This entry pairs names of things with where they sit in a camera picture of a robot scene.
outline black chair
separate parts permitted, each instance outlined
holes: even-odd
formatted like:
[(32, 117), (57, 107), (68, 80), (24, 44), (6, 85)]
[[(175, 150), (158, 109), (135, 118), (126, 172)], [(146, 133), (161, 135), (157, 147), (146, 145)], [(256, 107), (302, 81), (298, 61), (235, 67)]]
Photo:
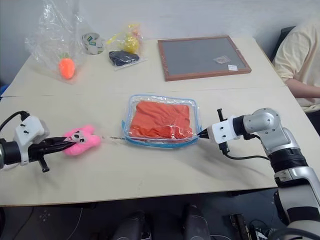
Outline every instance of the black chair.
[(283, 40), (286, 38), (286, 36), (291, 32), (292, 29), (294, 29), (295, 26), (289, 26), (289, 27), (286, 27), (286, 28), (282, 28), (281, 29), (281, 33), (280, 33), (280, 36), (279, 36), (279, 39), (278, 39), (278, 42), (276, 43), (275, 45), (275, 48), (271, 54), (271, 57), (270, 57), (270, 61), (272, 62), (275, 57), (276, 57), (276, 54), (277, 54), (277, 51), (278, 51), (278, 48), (280, 47), (280, 44), (283, 42)]

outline yellow shirt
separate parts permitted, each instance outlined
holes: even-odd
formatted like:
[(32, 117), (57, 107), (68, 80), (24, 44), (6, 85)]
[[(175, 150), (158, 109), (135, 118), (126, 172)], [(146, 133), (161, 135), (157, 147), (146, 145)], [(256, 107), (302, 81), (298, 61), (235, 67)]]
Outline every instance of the yellow shirt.
[[(320, 87), (320, 19), (296, 26), (281, 43), (274, 58), (284, 82), (296, 79)], [(320, 98), (297, 98), (305, 112), (320, 110)]]

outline person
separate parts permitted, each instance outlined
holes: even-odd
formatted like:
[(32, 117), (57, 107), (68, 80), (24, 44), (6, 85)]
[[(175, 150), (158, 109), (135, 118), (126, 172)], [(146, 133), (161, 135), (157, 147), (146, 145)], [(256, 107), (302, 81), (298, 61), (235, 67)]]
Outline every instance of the person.
[(320, 135), (320, 18), (291, 30), (273, 63)]

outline white wall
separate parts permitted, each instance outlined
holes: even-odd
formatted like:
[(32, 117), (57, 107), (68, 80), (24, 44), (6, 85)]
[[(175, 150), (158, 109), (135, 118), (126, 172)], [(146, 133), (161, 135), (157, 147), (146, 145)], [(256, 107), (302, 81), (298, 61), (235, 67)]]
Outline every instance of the white wall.
[[(250, 35), (271, 54), (281, 28), (320, 15), (320, 0), (80, 0), (82, 14), (104, 38), (141, 23), (147, 38)], [(41, 0), (0, 0), (0, 79), (11, 82), (29, 54), (24, 37)]]

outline white sticker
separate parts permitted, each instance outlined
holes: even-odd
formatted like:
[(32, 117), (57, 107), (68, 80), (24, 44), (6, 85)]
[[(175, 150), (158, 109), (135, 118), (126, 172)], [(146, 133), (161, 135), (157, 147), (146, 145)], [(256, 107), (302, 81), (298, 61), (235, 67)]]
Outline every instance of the white sticker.
[(236, 65), (228, 65), (229, 71), (238, 71), (238, 67)]

